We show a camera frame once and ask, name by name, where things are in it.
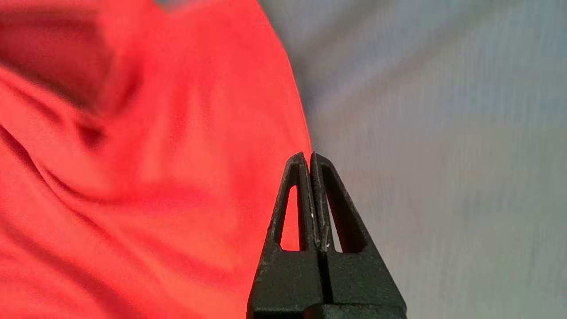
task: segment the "gray fabric background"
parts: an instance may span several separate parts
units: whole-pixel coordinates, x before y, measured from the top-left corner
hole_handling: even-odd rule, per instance
[[[261,1],[410,318],[567,318],[567,1]]]

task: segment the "red fabric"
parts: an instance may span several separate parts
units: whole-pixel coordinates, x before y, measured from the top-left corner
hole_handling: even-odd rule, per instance
[[[253,0],[109,3],[0,2],[1,316],[243,318],[310,152],[284,49]]]

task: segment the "gray surface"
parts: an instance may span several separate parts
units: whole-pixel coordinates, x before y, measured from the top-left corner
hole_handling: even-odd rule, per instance
[[[411,318],[567,318],[567,2],[262,1]]]

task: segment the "red cloth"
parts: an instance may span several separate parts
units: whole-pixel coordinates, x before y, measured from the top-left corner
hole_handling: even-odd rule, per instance
[[[243,318],[287,56],[253,0],[109,3],[0,2],[1,316]]]

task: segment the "black plastic tool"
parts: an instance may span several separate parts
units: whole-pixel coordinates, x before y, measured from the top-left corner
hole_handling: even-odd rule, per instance
[[[280,191],[252,291],[249,319],[405,319],[400,291],[333,164],[293,155]],[[280,246],[290,189],[298,194],[299,251]],[[335,250],[331,208],[342,252]]]

